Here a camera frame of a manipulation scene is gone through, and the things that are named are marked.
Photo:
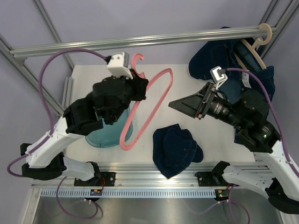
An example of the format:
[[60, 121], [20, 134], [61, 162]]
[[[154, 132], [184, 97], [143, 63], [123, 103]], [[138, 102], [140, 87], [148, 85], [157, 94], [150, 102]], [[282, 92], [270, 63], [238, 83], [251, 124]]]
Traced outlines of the teal plastic basin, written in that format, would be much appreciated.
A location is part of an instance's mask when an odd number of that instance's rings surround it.
[[126, 109], [113, 125], [103, 124], [103, 128], [91, 132], [85, 137], [87, 143], [93, 147], [105, 148], [119, 145], [122, 130], [130, 114], [130, 107]]

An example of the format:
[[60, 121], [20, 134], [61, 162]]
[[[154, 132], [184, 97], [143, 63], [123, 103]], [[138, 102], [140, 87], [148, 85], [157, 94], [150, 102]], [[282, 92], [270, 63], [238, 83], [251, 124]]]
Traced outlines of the pink plastic hanger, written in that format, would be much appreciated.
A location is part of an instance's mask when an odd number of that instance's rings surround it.
[[171, 68], [166, 68], [166, 69], [163, 69], [160, 72], [158, 72], [156, 75], [154, 75], [150, 79], [150, 81], [147, 85], [147, 88], [146, 88], [146, 93], [148, 93], [148, 91], [151, 89], [151, 87], [154, 86], [162, 76], [167, 75], [167, 74], [169, 75], [169, 82], [168, 82], [164, 92], [162, 93], [160, 98], [157, 99], [157, 102], [155, 105], [153, 103], [150, 103], [151, 112], [148, 112], [148, 117], [145, 119], [143, 125], [137, 131], [137, 134], [135, 135], [135, 137], [129, 143], [127, 143], [126, 136], [127, 136], [128, 130], [130, 128], [130, 125], [133, 122], [133, 119], [135, 118], [137, 110], [139, 109], [140, 105], [145, 105], [145, 103], [142, 103], [141, 101], [136, 101], [134, 103], [132, 109], [130, 110], [130, 114], [128, 115], [128, 118], [126, 120], [126, 123], [123, 127], [123, 130], [121, 132], [120, 139], [119, 139], [119, 146], [123, 151], [129, 151], [130, 149], [132, 149], [136, 145], [136, 143], [138, 142], [140, 137], [143, 135], [143, 133], [145, 132], [147, 127], [149, 126], [150, 122], [154, 118], [155, 114], [157, 113], [158, 109], [162, 105], [164, 99], [168, 95], [168, 93], [173, 85], [174, 73]]

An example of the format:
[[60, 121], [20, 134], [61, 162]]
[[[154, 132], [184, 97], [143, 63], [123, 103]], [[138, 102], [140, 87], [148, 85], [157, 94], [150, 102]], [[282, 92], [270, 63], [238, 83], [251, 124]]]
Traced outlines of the right aluminium frame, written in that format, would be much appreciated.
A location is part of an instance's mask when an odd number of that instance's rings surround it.
[[292, 21], [299, 14], [298, 0], [271, 0], [264, 12], [260, 23], [267, 23], [274, 27], [271, 41], [257, 52], [263, 60], [269, 57], [271, 51], [288, 29]]

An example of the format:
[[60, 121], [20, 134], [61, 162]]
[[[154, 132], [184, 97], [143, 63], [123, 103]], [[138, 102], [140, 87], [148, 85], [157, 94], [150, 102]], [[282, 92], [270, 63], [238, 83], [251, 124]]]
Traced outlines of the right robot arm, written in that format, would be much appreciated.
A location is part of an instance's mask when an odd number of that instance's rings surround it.
[[298, 214], [299, 179], [291, 168], [295, 163], [286, 158], [282, 136], [264, 119], [270, 108], [265, 97], [256, 90], [248, 90], [231, 104], [216, 92], [214, 85], [207, 83], [197, 93], [171, 101], [168, 106], [192, 118], [208, 115], [238, 129], [243, 145], [262, 159], [274, 177], [255, 175], [220, 161], [211, 171], [213, 182], [250, 189], [264, 196], [279, 211]]

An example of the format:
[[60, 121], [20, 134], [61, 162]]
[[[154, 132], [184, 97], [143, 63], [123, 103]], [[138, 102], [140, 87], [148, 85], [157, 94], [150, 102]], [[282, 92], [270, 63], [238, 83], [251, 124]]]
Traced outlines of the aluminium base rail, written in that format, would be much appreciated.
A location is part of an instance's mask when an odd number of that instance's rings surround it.
[[[100, 171], [115, 172], [115, 188], [138, 188], [138, 189], [188, 189], [198, 187], [195, 173], [199, 171], [212, 171], [215, 164], [198, 163], [192, 164], [179, 175], [167, 179], [152, 164], [126, 164], [126, 163], [100, 163]], [[260, 176], [273, 177], [272, 172], [265, 166], [248, 165], [241, 163], [240, 166], [234, 165], [244, 171], [258, 174]], [[33, 180], [31, 188], [55, 188], [62, 177], [49, 181]], [[63, 188], [73, 188], [74, 178], [67, 178], [63, 182]]]

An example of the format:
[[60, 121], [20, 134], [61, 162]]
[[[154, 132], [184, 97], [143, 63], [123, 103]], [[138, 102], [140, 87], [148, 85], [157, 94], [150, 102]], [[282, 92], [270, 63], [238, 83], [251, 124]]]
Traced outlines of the beige wooden hanger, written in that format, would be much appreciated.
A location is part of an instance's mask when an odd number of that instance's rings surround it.
[[256, 51], [257, 47], [268, 44], [272, 39], [272, 28], [267, 23], [259, 25], [262, 31], [266, 31], [265, 38], [258, 37], [252, 44], [246, 39], [241, 39], [234, 45], [234, 54], [240, 67], [250, 71], [262, 71], [267, 67]]

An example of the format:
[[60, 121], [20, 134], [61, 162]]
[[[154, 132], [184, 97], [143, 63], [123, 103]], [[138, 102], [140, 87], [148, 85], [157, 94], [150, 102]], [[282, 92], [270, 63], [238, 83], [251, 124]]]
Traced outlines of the left aluminium frame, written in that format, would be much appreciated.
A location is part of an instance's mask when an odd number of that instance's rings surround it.
[[[2, 0], [0, 2], [0, 56], [16, 72], [23, 85], [38, 93], [38, 74], [44, 56], [15, 59], [10, 50], [17, 47], [59, 43], [61, 38], [41, 0]], [[50, 83], [43, 85], [52, 116], [62, 114], [64, 80], [74, 68], [69, 56], [48, 67]]]

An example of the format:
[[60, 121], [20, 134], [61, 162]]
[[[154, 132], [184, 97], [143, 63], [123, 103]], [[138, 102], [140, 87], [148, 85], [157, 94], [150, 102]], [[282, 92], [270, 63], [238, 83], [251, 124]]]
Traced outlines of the aluminium frame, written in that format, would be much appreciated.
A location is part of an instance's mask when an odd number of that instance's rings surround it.
[[[41, 0], [2, 0], [0, 2], [0, 56], [16, 72], [23, 85], [38, 93], [38, 74], [44, 56], [15, 59], [10, 50], [17, 47], [59, 43], [61, 38]], [[69, 56], [48, 67], [50, 83], [43, 85], [52, 116], [62, 114], [64, 80], [74, 68]]]
[[299, 14], [298, 0], [271, 0], [264, 12], [260, 23], [267, 23], [274, 27], [271, 41], [257, 52], [263, 60], [269, 57], [271, 51], [288, 29], [292, 21]]

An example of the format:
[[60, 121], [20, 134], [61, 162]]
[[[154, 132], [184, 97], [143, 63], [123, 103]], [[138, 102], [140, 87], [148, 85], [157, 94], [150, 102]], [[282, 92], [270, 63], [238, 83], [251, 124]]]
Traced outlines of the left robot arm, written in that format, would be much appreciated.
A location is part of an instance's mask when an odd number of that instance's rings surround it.
[[149, 81], [138, 76], [107, 77], [93, 85], [85, 98], [74, 101], [54, 125], [52, 133], [34, 144], [23, 143], [21, 154], [26, 163], [21, 167], [23, 177], [52, 180], [62, 175], [95, 186], [101, 180], [97, 163], [81, 162], [64, 155], [63, 150], [77, 140], [118, 121], [131, 101], [146, 99]]

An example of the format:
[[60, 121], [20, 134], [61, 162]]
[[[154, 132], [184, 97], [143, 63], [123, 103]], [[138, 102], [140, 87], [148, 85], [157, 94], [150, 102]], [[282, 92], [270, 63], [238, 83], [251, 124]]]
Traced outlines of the dark denim skirt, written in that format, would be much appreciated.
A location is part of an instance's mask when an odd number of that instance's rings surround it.
[[191, 163], [202, 162], [204, 153], [189, 130], [174, 124], [159, 128], [153, 133], [152, 158], [161, 174], [170, 179], [188, 168]]

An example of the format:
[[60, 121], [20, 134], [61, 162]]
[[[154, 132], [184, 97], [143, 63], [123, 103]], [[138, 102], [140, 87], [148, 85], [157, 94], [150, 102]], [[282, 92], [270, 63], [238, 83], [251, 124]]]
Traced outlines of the aluminium hanging rail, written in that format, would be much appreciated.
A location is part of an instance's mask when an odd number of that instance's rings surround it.
[[198, 41], [217, 41], [226, 39], [271, 36], [275, 31], [276, 28], [274, 26], [270, 26], [268, 24], [263, 23], [258, 26], [243, 28], [220, 28], [179, 34], [147, 35], [117, 39], [66, 42], [49, 45], [17, 47], [10, 50], [10, 54], [15, 59], [19, 59], [37, 56], [47, 56], [62, 50], [75, 48], [84, 48], [90, 50], [124, 49], [167, 44], [180, 44]]

